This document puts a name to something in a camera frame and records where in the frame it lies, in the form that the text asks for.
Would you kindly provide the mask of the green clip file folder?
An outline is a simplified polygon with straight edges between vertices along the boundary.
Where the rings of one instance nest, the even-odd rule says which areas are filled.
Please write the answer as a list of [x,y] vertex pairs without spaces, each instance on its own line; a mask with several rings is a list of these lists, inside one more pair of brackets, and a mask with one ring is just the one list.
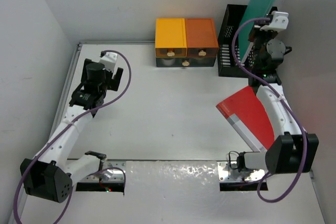
[[[243,18],[240,22],[242,25],[244,22],[258,17],[265,17],[275,0],[250,0],[247,8],[244,12]],[[253,28],[253,23],[246,25],[238,35],[239,55],[241,63],[244,63],[248,57],[248,54],[252,48],[251,42],[248,40],[249,33]]]

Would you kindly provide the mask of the red clip file folder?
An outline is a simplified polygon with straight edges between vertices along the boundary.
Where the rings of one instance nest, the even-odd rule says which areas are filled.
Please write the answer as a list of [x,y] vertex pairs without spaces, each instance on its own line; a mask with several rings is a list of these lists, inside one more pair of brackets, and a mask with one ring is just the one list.
[[250,86],[227,97],[216,108],[252,151],[265,152],[272,146],[275,137],[270,120]]

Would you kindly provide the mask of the transparent grey drawer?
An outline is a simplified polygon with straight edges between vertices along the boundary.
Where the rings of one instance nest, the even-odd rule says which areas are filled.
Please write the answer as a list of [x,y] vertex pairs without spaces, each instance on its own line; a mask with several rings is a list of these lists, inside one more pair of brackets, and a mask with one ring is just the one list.
[[185,60],[189,67],[213,67],[216,57],[187,57]]
[[156,66],[159,68],[182,67],[186,58],[156,58]]

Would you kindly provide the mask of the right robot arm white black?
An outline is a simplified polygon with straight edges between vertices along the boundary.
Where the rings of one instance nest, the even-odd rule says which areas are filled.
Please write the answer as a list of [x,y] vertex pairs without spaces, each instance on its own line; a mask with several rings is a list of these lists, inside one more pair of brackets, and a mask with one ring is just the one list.
[[253,29],[249,39],[254,42],[252,76],[246,90],[251,108],[258,112],[249,116],[256,126],[237,121],[245,142],[257,140],[259,146],[237,157],[239,172],[263,169],[269,175],[307,173],[311,170],[319,145],[315,134],[308,134],[299,125],[284,96],[277,67],[292,51],[276,39],[277,32]]

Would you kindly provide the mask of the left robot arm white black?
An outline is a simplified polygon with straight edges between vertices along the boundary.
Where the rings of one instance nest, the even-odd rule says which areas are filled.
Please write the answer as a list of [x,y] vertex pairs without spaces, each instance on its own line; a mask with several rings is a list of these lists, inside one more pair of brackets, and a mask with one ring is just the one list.
[[86,59],[80,84],[74,89],[65,115],[38,159],[24,159],[20,172],[26,174],[26,194],[62,203],[73,185],[102,170],[106,155],[87,151],[73,162],[69,154],[86,125],[103,105],[107,91],[117,91],[123,74],[116,67],[117,56],[104,56],[98,62]]

